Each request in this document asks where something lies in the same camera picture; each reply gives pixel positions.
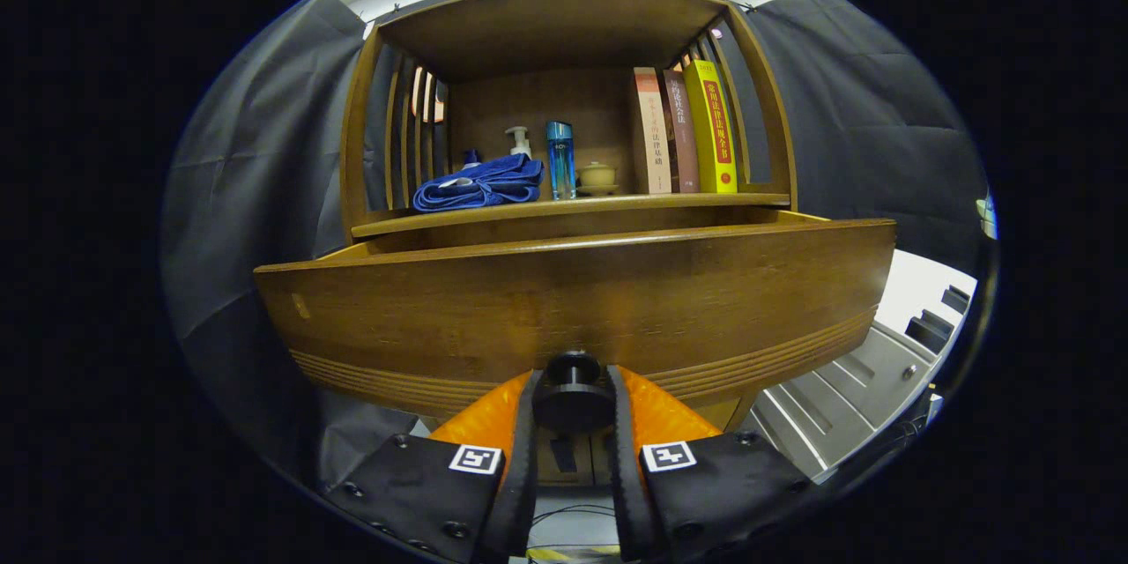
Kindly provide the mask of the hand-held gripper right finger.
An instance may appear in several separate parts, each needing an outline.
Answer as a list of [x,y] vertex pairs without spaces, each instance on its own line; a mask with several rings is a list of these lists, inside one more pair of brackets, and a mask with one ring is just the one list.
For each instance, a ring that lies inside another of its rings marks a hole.
[[623,559],[738,563],[813,503],[814,481],[761,434],[723,432],[628,368],[607,374]]

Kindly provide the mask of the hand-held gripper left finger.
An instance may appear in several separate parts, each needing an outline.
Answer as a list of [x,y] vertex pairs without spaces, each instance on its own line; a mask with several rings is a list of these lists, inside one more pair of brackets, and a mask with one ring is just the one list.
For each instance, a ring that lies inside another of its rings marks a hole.
[[505,563],[521,555],[538,479],[539,379],[537,370],[517,374],[428,438],[384,440],[327,500],[418,559]]

